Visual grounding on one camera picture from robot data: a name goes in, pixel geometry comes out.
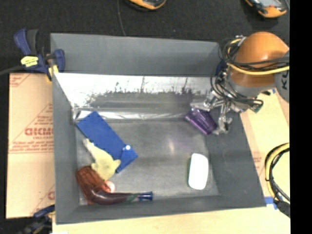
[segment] cable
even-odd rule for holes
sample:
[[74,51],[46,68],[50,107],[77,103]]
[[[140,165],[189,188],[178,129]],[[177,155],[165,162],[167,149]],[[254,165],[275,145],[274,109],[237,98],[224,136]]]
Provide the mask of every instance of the cable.
[[[236,54],[246,37],[239,37],[234,40],[230,40],[221,47],[221,59],[224,60],[233,69],[242,72],[244,74],[261,76],[268,74],[275,74],[289,70],[289,57],[282,57],[276,59],[269,59],[264,61],[256,61],[249,63],[241,63],[234,61]],[[284,66],[276,67],[277,64],[285,63]],[[255,68],[252,65],[267,64],[265,66]]]
[[254,71],[247,71],[247,70],[244,70],[244,69],[241,69],[233,64],[230,64],[228,63],[228,65],[232,68],[234,68],[235,70],[241,72],[241,73],[244,73],[244,74],[247,74],[247,75],[253,75],[253,76],[262,76],[262,75],[269,75],[269,74],[275,74],[275,73],[279,73],[279,72],[283,72],[283,71],[286,71],[286,70],[289,70],[289,66],[285,66],[285,67],[282,67],[282,68],[276,68],[276,69],[273,69],[273,70],[268,70],[268,71],[258,71],[258,72],[254,72]]
[[24,67],[14,66],[12,68],[8,68],[8,69],[0,71],[0,76],[6,75],[6,74],[9,74],[9,73],[12,73],[12,72],[23,71],[23,69],[24,69]]
[[273,168],[278,163],[282,155],[290,151],[290,144],[285,143],[273,148],[265,158],[265,180],[267,182],[268,190],[273,198],[277,208],[289,218],[290,213],[290,197],[283,192],[276,184],[273,177]]
[[121,27],[121,30],[122,30],[122,33],[123,35],[126,37],[127,34],[123,28],[123,23],[122,23],[122,19],[121,19],[121,14],[120,14],[120,1],[117,0],[117,13],[118,13],[118,18],[119,18],[119,24],[120,24],[120,27]]

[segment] gray bin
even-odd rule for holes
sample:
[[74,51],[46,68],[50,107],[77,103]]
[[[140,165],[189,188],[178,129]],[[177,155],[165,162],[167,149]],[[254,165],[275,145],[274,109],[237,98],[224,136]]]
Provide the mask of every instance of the gray bin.
[[[203,78],[208,81],[220,62],[218,44],[204,41],[51,34],[51,50],[56,49],[65,51],[65,72],[74,73],[73,77],[85,74],[88,82],[92,74],[103,79],[106,79],[107,75],[128,75],[195,80]],[[160,116],[157,119],[108,119],[116,133],[124,141],[131,142],[138,153],[138,158],[120,174],[115,174],[111,180],[116,184],[118,191],[152,189],[155,199],[151,202],[111,206],[85,205],[75,172],[90,160],[84,154],[81,143],[83,136],[73,123],[75,97],[70,99],[64,88],[64,77],[67,75],[58,74],[53,79],[58,224],[265,206],[239,115],[229,113],[233,122],[228,134],[204,136],[181,117],[187,113],[188,104],[179,104],[177,107],[172,98],[169,99],[169,106],[154,107],[158,108],[153,112]],[[117,93],[116,96],[128,111],[132,110],[136,114],[146,113],[144,103],[138,110],[132,107],[133,103],[128,103],[131,98],[120,97]],[[105,105],[89,104],[87,109],[114,111],[113,107]],[[163,112],[179,117],[172,123],[172,118],[162,118]],[[218,111],[212,111],[211,114],[217,119]],[[155,135],[144,136],[151,129]],[[168,136],[179,152],[169,153]],[[192,152],[203,153],[209,158],[209,180],[203,191],[187,186],[187,162]]]

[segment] cardboard box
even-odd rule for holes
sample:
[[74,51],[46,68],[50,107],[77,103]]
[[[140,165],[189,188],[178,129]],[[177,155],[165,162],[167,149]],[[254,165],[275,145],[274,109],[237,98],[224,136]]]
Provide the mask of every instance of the cardboard box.
[[6,218],[28,217],[55,201],[52,83],[15,73],[9,86]]

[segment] blue block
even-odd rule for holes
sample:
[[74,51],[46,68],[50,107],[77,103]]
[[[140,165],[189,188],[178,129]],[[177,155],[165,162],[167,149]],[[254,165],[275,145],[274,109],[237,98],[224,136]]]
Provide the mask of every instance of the blue block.
[[121,160],[121,164],[116,169],[117,173],[137,158],[133,148],[121,140],[98,112],[90,113],[77,123],[77,127],[92,143],[109,153],[114,160]]

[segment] black cable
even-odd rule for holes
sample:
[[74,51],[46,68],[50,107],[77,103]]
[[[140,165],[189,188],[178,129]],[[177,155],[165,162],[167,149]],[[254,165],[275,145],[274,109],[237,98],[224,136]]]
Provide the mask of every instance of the black cable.
[[277,208],[289,218],[290,213],[290,197],[278,186],[274,180],[273,168],[279,162],[281,157],[290,151],[289,143],[279,145],[273,148],[265,158],[265,169],[266,169],[266,181],[269,183],[269,188],[271,188],[270,193],[272,195],[273,201]]
[[2,70],[2,71],[0,71],[0,76],[7,75],[7,74],[12,73],[12,72],[18,72],[18,71],[24,71],[24,67],[22,67],[22,66],[14,66],[12,68],[8,68],[8,69],[5,69],[5,70]]
[[126,37],[127,34],[123,28],[123,23],[122,23],[122,19],[121,19],[121,14],[120,14],[120,0],[117,0],[117,13],[118,13],[118,18],[119,18],[119,24],[122,30],[123,35]]

